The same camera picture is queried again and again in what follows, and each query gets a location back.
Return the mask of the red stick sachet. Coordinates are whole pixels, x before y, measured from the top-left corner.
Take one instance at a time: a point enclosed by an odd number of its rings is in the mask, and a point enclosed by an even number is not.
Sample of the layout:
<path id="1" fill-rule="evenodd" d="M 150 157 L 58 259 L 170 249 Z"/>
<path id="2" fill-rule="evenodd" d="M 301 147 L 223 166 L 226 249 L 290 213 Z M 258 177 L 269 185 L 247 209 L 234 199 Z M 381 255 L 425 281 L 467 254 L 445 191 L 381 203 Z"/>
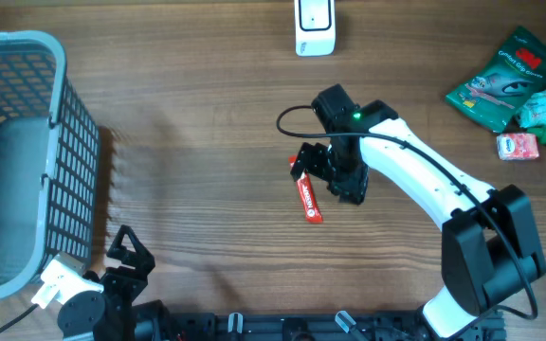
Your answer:
<path id="1" fill-rule="evenodd" d="M 295 184 L 302 202 L 305 220 L 310 224 L 322 224 L 323 217 L 319 210 L 309 176 L 303 172 L 299 179 L 295 181 Z"/>

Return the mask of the red square snack packet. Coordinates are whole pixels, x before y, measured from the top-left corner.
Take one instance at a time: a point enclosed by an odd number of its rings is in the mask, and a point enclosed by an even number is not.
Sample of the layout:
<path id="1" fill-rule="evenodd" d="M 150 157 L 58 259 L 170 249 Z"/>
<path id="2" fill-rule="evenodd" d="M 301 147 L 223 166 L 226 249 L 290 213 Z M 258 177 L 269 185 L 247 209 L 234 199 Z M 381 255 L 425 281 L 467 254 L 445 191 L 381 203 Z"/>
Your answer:
<path id="1" fill-rule="evenodd" d="M 534 160 L 539 157 L 537 138 L 528 133 L 510 133 L 497 136 L 500 160 Z"/>

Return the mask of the green 3M gloves package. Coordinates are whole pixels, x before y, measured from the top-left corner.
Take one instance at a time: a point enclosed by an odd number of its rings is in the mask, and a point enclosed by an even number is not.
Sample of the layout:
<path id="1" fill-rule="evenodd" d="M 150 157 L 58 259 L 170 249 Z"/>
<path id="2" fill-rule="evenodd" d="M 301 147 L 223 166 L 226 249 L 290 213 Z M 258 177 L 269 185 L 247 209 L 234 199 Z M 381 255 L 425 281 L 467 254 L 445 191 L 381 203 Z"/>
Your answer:
<path id="1" fill-rule="evenodd" d="M 517 27 L 490 62 L 446 95 L 446 102 L 484 128 L 502 133 L 518 109 L 546 89 L 546 44 Z"/>

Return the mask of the light green tissue packet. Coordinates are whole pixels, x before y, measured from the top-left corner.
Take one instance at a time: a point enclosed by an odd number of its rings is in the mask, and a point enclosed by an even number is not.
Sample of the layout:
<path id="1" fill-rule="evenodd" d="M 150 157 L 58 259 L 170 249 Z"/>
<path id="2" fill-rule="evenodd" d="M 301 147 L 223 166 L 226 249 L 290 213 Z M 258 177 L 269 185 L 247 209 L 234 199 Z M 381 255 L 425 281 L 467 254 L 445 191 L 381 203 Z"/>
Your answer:
<path id="1" fill-rule="evenodd" d="M 534 93 L 516 113 L 520 128 L 546 125 L 546 90 Z"/>

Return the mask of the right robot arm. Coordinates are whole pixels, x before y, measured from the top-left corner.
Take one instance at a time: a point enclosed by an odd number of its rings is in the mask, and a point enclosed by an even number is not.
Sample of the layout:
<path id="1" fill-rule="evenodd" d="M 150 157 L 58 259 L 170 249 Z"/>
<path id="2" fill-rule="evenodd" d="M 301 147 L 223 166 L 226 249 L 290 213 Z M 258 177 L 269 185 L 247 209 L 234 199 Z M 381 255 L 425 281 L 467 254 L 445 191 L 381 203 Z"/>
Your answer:
<path id="1" fill-rule="evenodd" d="M 354 103 L 333 85 L 312 101 L 322 125 L 303 134 L 290 171 L 323 180 L 340 201 L 361 204 L 369 173 L 402 189 L 441 231 L 439 293 L 414 311 L 386 311 L 359 322 L 345 311 L 336 324 L 356 340 L 497 340 L 506 300 L 524 293 L 546 262 L 529 198 L 516 186 L 494 188 L 445 160 L 386 103 Z"/>

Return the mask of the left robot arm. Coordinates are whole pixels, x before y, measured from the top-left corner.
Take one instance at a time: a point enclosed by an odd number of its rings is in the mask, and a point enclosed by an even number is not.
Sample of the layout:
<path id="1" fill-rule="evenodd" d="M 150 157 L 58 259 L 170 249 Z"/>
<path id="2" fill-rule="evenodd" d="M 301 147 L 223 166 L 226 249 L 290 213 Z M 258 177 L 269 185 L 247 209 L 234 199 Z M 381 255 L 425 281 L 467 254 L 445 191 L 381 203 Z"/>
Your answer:
<path id="1" fill-rule="evenodd" d="M 168 309 L 160 300 L 134 305 L 148 285 L 155 257 L 134 230 L 122 225 L 106 256 L 121 262 L 108 267 L 102 277 L 90 271 L 103 291 L 84 291 L 71 297 L 58 314 L 64 340 L 180 340 L 173 331 Z"/>

